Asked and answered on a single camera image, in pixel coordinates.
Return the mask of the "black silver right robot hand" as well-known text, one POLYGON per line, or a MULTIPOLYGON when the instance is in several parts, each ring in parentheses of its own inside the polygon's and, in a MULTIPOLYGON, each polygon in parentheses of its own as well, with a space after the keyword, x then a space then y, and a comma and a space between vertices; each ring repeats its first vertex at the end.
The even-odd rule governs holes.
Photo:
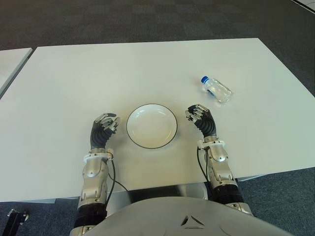
POLYGON ((216 124, 208 108, 200 104, 192 105, 185 111, 185 115, 201 131, 204 138, 217 135, 216 124))

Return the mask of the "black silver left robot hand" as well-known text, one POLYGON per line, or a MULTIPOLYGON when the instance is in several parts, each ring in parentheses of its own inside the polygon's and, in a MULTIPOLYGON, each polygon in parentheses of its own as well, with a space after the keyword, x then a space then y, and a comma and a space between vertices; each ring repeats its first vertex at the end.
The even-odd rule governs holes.
POLYGON ((115 134, 120 118, 114 113, 104 113, 97 117, 92 125, 90 135, 91 149, 105 148, 112 134, 115 134))

